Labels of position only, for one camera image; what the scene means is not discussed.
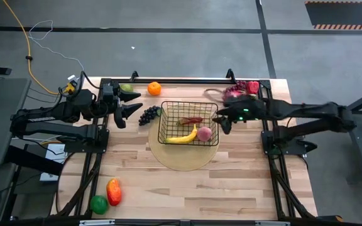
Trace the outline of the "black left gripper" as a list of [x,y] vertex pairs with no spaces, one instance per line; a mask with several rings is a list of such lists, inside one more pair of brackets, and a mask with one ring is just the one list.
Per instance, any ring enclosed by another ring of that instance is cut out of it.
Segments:
[[114,121],[118,128],[124,129],[126,123],[123,120],[128,118],[140,107],[143,106],[142,103],[130,104],[130,105],[121,105],[121,101],[128,102],[130,100],[140,97],[140,93],[136,92],[127,92],[121,90],[120,85],[117,82],[105,83],[102,86],[101,102],[107,105],[107,113],[114,114]]

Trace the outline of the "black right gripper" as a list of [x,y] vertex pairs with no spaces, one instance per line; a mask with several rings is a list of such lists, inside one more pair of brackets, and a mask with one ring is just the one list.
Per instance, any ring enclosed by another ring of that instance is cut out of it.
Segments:
[[222,116],[213,118],[213,121],[221,123],[222,130],[225,134],[231,132],[232,123],[262,119],[266,116],[266,106],[264,102],[250,95],[227,98],[226,101],[223,102],[223,106],[223,109],[216,112],[217,115]]

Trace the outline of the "pink peach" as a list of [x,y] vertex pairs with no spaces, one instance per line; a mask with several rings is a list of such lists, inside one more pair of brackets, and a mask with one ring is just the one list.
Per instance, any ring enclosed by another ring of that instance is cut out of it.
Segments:
[[206,142],[211,139],[212,130],[208,127],[200,127],[197,131],[197,138],[202,142]]

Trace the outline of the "dark red chili pepper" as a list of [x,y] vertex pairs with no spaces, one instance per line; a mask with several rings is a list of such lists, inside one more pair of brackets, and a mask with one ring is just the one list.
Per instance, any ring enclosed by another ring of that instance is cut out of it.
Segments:
[[203,121],[201,117],[182,117],[178,120],[178,125],[184,126],[187,124],[196,124]]

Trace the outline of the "red grape bunch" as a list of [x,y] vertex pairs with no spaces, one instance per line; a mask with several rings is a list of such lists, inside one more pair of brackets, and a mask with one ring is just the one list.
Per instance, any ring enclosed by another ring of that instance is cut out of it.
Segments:
[[247,88],[247,81],[238,80],[234,85],[227,87],[223,92],[228,93],[232,91],[245,92]]

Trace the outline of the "red bell pepper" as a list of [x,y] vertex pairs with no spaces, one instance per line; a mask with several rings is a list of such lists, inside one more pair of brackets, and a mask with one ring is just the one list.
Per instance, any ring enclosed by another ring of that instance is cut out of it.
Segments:
[[249,81],[246,85],[246,93],[250,95],[256,95],[260,89],[258,81]]

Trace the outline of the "yellow banana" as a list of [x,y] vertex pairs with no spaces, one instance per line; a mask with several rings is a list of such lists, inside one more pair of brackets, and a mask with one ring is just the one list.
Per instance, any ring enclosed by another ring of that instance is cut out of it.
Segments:
[[197,127],[194,124],[193,130],[191,131],[191,133],[188,136],[183,136],[183,137],[168,137],[165,139],[165,143],[167,144],[187,144],[192,142],[196,135],[197,135]]

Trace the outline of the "red orange mango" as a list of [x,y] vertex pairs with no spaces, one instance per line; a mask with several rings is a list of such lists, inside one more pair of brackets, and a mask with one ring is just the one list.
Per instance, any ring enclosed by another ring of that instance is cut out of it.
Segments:
[[119,180],[113,178],[108,181],[106,185],[107,200],[110,206],[117,206],[120,204],[122,199],[121,188],[119,185]]

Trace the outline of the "green lime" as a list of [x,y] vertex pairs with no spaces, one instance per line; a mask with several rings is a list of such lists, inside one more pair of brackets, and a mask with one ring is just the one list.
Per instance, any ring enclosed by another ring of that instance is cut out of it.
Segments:
[[108,209],[108,202],[104,196],[95,195],[91,198],[90,209],[98,215],[104,215]]

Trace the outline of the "dark purple grape bunch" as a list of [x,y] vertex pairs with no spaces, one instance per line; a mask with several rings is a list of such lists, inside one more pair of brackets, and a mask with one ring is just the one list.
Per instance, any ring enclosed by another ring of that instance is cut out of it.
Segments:
[[147,110],[144,110],[144,113],[140,116],[138,120],[139,126],[144,126],[151,121],[153,121],[156,117],[160,117],[162,108],[159,106],[149,107]]

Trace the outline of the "orange fruit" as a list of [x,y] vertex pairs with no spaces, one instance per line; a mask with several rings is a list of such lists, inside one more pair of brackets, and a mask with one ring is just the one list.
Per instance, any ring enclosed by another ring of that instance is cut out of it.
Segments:
[[147,86],[147,91],[152,96],[158,96],[161,94],[162,86],[158,82],[151,82]]

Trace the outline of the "round woven tan placemat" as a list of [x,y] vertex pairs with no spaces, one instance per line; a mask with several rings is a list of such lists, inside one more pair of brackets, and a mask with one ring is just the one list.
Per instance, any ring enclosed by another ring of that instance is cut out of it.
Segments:
[[156,159],[176,171],[192,171],[205,166],[215,156],[217,146],[184,146],[160,144],[157,139],[160,117],[151,122],[148,144]]

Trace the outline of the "white box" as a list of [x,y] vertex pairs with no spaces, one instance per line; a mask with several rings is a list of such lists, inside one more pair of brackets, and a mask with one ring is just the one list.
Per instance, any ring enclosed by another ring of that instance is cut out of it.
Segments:
[[[57,163],[63,164],[63,162],[65,161],[66,157],[67,157],[67,153],[64,151],[65,149],[65,145],[64,144],[53,144],[50,143],[48,146],[48,151],[45,155],[45,157],[47,159],[53,160]],[[52,182],[52,181],[57,181],[58,180],[58,176],[57,175],[53,175],[50,173],[42,173],[40,175],[40,181],[41,182]]]

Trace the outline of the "black desk support beam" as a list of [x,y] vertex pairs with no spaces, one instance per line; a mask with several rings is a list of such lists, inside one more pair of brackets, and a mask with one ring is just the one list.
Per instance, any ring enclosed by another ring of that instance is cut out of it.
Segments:
[[7,150],[4,161],[14,163],[18,166],[36,169],[42,173],[49,173],[59,176],[63,170],[63,164],[54,160],[25,151],[24,149],[10,146]]

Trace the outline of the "silver metal bracket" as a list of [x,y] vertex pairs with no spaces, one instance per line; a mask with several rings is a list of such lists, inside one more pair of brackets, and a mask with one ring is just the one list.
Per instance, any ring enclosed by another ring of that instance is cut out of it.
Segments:
[[291,225],[290,222],[259,220],[255,222],[255,226],[291,226]]
[[79,226],[114,226],[115,219],[81,220]]

